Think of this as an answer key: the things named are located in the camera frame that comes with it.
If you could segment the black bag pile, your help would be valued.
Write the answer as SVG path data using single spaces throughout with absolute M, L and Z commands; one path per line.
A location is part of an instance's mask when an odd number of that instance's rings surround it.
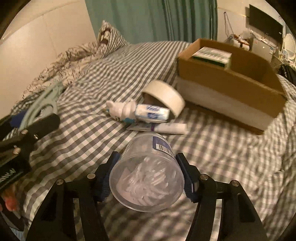
M 296 71 L 287 64 L 281 64 L 277 73 L 296 86 Z

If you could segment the large green curtain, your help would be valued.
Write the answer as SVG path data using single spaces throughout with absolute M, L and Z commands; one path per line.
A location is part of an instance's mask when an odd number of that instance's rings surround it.
M 93 30 L 109 22 L 130 43 L 194 42 L 217 39 L 217 2 L 203 1 L 86 1 Z

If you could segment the oval white vanity mirror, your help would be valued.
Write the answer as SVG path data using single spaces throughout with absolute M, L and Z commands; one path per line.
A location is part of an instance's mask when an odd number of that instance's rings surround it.
M 295 39 L 291 33 L 287 33 L 283 39 L 283 55 L 287 60 L 295 60 Z

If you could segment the black wall television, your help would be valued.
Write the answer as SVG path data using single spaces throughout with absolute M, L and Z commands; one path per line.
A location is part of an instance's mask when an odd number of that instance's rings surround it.
M 249 5 L 249 24 L 282 43 L 283 25 L 253 5 Z

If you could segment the roll of masking tape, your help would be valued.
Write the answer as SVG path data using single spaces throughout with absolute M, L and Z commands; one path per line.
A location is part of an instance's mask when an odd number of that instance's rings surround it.
M 142 94 L 143 96 L 147 94 L 163 104 L 171 111 L 174 118 L 177 118 L 185 107 L 185 101 L 177 90 L 160 80 L 152 80 L 142 89 Z

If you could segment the green white medicine box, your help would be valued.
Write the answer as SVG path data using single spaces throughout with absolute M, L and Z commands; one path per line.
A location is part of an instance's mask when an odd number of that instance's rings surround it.
M 219 49 L 203 47 L 195 52 L 191 57 L 206 63 L 223 67 L 224 69 L 229 69 L 231 66 L 232 54 Z

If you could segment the brown cardboard box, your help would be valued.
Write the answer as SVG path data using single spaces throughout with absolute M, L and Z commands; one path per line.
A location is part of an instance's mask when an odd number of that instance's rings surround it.
M 227 53 L 228 67 L 201 59 L 200 50 Z M 287 101 L 268 61 L 246 50 L 198 39 L 177 57 L 177 90 L 185 101 L 215 112 L 258 135 L 268 129 Z

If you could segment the white ointment tube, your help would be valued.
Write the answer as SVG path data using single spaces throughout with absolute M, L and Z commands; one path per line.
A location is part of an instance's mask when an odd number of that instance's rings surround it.
M 185 123 L 133 123 L 129 131 L 165 133 L 169 135 L 183 135 L 187 133 Z

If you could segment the floral patterned duvet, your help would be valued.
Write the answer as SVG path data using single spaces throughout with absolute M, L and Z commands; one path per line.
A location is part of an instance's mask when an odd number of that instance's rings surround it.
M 46 67 L 23 91 L 16 102 L 19 104 L 30 96 L 39 96 L 47 88 L 62 82 L 64 87 L 73 83 L 83 73 L 87 65 L 101 58 L 99 42 L 90 42 L 69 48 L 60 53 L 57 59 Z

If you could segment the checkered pillow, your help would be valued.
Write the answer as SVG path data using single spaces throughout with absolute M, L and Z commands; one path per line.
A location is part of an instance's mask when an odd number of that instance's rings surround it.
M 121 47 L 130 44 L 117 28 L 106 20 L 102 21 L 98 37 L 98 52 L 104 58 Z

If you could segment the light green scissors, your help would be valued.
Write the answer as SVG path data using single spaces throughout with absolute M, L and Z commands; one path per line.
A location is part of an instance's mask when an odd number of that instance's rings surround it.
M 20 127 L 18 128 L 19 131 L 26 129 L 33 124 L 39 118 L 40 114 L 42 114 L 43 118 L 53 113 L 57 114 L 57 100 L 64 89 L 65 87 L 62 81 L 58 81 L 48 87 L 25 113 Z

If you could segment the white tissue packet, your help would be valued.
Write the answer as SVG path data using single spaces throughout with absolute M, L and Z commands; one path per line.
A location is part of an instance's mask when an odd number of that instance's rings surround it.
M 170 117 L 170 110 L 155 105 L 138 104 L 134 114 L 139 121 L 145 123 L 164 123 Z

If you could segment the clear plastic jar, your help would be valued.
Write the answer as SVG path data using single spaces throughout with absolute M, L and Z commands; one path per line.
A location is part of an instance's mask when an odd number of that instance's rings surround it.
M 184 184 L 170 144 L 157 133 L 136 135 L 109 177 L 113 196 L 122 205 L 140 212 L 169 208 L 180 198 Z

